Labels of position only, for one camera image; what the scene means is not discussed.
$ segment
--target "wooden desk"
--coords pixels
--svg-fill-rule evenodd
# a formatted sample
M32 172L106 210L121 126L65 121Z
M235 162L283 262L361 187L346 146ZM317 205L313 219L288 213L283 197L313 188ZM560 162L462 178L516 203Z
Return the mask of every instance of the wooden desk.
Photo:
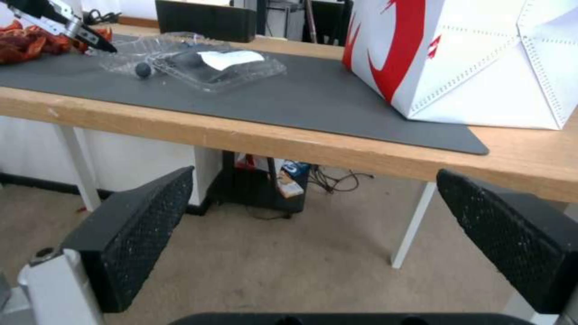
M152 28L113 28L119 34L158 33ZM342 55L339 47L267 38L240 46L336 60ZM577 114L563 131L471 127L490 149L487 156L5 87L0 87L0 115L426 182L435 180L439 169L451 168L548 200L578 202Z

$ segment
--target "white box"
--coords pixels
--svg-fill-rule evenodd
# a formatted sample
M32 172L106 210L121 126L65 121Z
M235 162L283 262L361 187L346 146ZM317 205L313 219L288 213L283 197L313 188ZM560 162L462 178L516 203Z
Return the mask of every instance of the white box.
M560 130L578 0L355 1L343 63L408 119Z

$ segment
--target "white paper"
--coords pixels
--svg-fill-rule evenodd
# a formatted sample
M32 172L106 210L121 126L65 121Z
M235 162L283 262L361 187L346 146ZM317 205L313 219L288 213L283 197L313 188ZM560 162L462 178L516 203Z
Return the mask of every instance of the white paper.
M199 52L199 55L208 66L219 71L223 71L224 69L236 64L265 60L262 55L253 51L235 51L229 53L204 51Z

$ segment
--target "floor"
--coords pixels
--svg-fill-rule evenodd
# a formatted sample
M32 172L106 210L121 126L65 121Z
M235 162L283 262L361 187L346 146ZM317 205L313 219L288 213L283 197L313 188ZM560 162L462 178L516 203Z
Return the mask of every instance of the floor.
M239 205L185 215L155 269L109 324L167 324L191 313L499 312L512 287L434 199L401 270L389 265L421 183L363 179L351 193L310 186L291 220ZM12 285L39 248L79 224L80 197L7 185L0 190L0 265Z

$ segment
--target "white wall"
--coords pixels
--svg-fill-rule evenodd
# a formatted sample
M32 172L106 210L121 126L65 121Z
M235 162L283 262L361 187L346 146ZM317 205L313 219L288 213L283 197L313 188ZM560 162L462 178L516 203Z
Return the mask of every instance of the white wall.
M220 151L136 136L84 130L81 145L97 187L124 191L194 165L190 204L200 205L218 174ZM0 116L0 172L74 183L69 162L49 123Z

